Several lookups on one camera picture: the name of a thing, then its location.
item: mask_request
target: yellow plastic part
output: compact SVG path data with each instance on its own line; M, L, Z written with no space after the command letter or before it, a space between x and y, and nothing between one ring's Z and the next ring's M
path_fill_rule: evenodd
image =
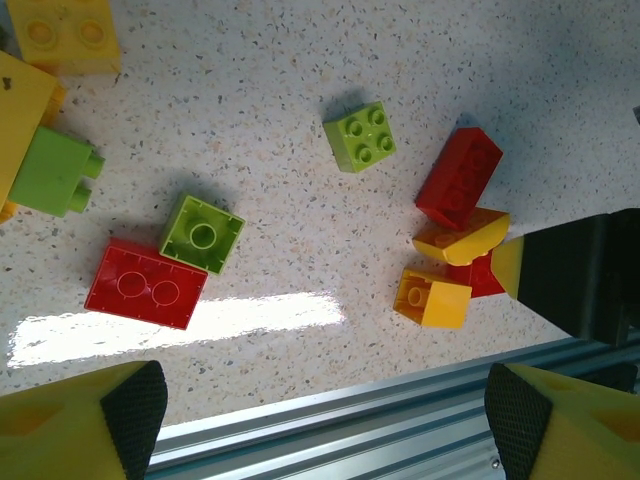
M553 403L529 480L640 478L640 398L533 367L507 367Z
M496 247L491 256L493 276L511 298L518 298L523 251L524 236L514 238Z
M420 253L451 265L469 265L499 245L508 229L508 213L475 208L466 230L428 225L413 239L413 245Z
M52 75L120 71L108 0L7 0L22 58Z
M16 211L6 202L38 125L51 126L64 100L58 80L0 51L0 223Z
M132 362L0 397L0 476L126 480L100 399L147 362Z
M471 287L405 268L393 309L423 327L460 328Z

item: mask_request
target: speckled countertop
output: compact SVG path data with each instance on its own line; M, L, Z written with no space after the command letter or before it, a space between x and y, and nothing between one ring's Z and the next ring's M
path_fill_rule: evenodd
M461 122L516 233L638 206L634 4L113 0L122 74L63 79L57 125L107 159L90 206L0 227L0 393L158 359L174 424L560 338L505 296L394 314L413 199ZM378 99L398 152L343 174L322 119ZM109 236L154 242L181 190L247 220L188 331L84 312Z

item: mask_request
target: toy building block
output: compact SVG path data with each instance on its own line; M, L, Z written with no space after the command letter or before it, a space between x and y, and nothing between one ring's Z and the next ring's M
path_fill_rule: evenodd
M38 127L9 200L57 217L64 217L67 210L82 213L91 195L82 177L98 178L103 164L91 145Z
M141 480L167 397L164 373L155 360L0 397L2 478Z
M396 151L382 102L365 105L323 126L343 172L360 172Z
M0 223L16 211L7 198L36 128L53 124L64 96L55 77L0 52Z
M489 252L462 267L447 265L446 277L461 285L470 286L471 298L504 293L504 288L491 271L491 256L492 252Z
M244 220L183 193L160 241L160 254L220 274Z
M475 208L462 232L439 225L428 225L413 239L420 253L451 265L469 265L499 245L509 229L509 214Z
M443 227L464 230L502 151L478 127L459 128L427 177L416 207Z
M405 268L393 309L423 327L460 328L471 287Z
M620 345L640 327L640 209L595 215L496 247L491 270L519 302L584 340Z
M7 0L22 58L53 75L120 71L108 0Z
M506 478L640 478L640 398L525 365L494 364L485 411Z
M154 248L112 238L84 308L184 330L206 279Z

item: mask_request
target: white speckled table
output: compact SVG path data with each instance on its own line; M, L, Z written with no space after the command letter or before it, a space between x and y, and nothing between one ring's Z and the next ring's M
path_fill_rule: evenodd
M174 424L561 337L504 295L458 331L395 314L413 200L460 122L516 233L638 206L634 4L113 0L123 72L63 79L57 125L107 159L91 203L0 227L0 394L158 359ZM377 99L398 152L343 174L322 119ZM247 220L189 329L85 312L109 236L155 242L182 190Z

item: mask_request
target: green 1x2 brick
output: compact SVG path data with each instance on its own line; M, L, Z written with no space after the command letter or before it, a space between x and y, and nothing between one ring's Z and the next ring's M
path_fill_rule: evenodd
M343 172L361 172L396 151L382 102L365 105L323 126Z
M91 196L82 177L98 178L103 165L104 159L93 153L91 145L38 127L9 200L57 217L68 210L82 213Z
M244 220L183 193L160 241L160 254L220 274Z

